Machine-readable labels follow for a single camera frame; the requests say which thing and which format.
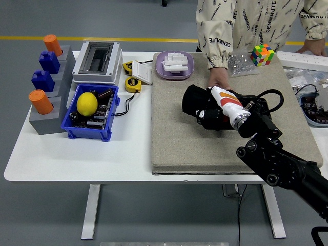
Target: yellow floor line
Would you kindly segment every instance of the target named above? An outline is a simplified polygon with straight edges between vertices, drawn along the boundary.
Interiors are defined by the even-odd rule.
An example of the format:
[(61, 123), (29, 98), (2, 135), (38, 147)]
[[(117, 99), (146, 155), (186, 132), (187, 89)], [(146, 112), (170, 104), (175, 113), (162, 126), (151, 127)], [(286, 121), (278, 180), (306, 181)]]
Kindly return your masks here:
[[(43, 40), (43, 36), (0, 36), (0, 40)], [(117, 42), (159, 42), (159, 43), (197, 43), (197, 39), (188, 38), (135, 38), (135, 37), (57, 37), (64, 41), (117, 41)], [(303, 45), (304, 42), (287, 41), (286, 45)]]

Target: orange cylinder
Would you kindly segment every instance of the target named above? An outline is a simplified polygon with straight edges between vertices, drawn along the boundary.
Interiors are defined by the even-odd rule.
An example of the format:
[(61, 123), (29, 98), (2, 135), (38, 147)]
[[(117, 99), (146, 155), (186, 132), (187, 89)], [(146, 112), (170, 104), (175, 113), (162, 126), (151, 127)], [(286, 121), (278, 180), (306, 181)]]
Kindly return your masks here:
[(43, 90), (32, 91), (29, 99), (39, 114), (49, 114), (53, 110), (53, 105)]
[(55, 52), (56, 56), (60, 56), (63, 53), (59, 45), (59, 42), (57, 40), (57, 37), (55, 35), (53, 34), (47, 35), (43, 38), (43, 41), (45, 42), (48, 51)]

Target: tape measure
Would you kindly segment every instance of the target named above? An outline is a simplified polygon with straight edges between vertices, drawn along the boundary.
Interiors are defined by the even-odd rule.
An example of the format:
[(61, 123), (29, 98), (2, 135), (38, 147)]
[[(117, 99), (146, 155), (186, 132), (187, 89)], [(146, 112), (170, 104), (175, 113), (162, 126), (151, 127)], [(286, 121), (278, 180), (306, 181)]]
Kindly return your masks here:
[(141, 80), (134, 77), (128, 77), (125, 80), (125, 89), (127, 92), (135, 93), (141, 91)]
[(123, 69), (126, 75), (132, 75), (132, 61), (129, 61), (127, 63), (123, 63)]

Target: jacket sleeve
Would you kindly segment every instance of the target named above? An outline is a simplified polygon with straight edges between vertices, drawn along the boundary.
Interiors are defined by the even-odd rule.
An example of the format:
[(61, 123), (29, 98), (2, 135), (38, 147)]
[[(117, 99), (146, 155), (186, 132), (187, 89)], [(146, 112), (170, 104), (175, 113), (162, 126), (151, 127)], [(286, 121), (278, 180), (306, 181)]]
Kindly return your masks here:
[(236, 1), (198, 0), (196, 22), (199, 47), (208, 68), (228, 67), (233, 50), (232, 29)]
[(327, 36), (328, 0), (305, 0), (299, 17), (307, 32), (306, 39), (317, 40)]

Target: white table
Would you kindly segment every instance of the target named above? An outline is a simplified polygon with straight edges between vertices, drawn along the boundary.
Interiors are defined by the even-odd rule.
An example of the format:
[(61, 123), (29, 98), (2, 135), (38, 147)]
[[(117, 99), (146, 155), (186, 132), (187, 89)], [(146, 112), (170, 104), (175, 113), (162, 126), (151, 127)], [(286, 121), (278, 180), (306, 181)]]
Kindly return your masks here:
[[(154, 52), (123, 52), (123, 62), (153, 59)], [(125, 110), (131, 96), (124, 89), (122, 71), (116, 112)], [(72, 85), (69, 102), (76, 86)], [(151, 96), (152, 86), (144, 85), (130, 103), (129, 112), (116, 117), (109, 142), (91, 139), (69, 139), (67, 133), (38, 135), (28, 122), (28, 113), (17, 139), (4, 176), (12, 182), (87, 182), (90, 183), (82, 239), (94, 233), (100, 184), (113, 182), (222, 183), (262, 184), (275, 238), (285, 231), (272, 187), (257, 175), (152, 175), (151, 165)], [(328, 177), (328, 129), (311, 128), (324, 162), (322, 174)]]

